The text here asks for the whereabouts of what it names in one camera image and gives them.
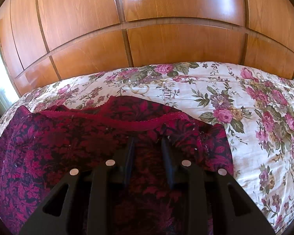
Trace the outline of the dark red floral sweater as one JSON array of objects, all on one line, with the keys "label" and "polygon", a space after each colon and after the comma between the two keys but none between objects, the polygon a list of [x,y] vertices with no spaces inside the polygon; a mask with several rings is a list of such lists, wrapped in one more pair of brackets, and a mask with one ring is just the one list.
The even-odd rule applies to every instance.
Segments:
[{"label": "dark red floral sweater", "polygon": [[18,234],[40,202],[73,168],[94,169],[135,139],[129,196],[116,206],[116,234],[181,234],[180,189],[170,189],[162,138],[202,169],[234,172],[222,125],[159,103],[111,97],[96,108],[19,107],[0,136],[0,217]]}]

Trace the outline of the floral bed quilt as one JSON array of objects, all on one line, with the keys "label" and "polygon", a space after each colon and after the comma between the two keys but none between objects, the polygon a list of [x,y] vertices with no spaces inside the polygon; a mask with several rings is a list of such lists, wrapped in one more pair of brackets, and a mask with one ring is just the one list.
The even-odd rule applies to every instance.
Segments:
[{"label": "floral bed quilt", "polygon": [[147,65],[77,76],[26,91],[0,118],[0,136],[16,109],[91,108],[134,96],[224,125],[234,176],[277,234],[294,220],[294,79],[240,65]]}]

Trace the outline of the wooden wardrobe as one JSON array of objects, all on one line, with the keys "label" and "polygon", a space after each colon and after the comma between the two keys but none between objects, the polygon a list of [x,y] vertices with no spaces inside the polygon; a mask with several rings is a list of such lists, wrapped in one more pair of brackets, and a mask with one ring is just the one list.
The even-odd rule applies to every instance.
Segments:
[{"label": "wooden wardrobe", "polygon": [[290,0],[0,0],[19,95],[106,70],[218,61],[294,78]]}]

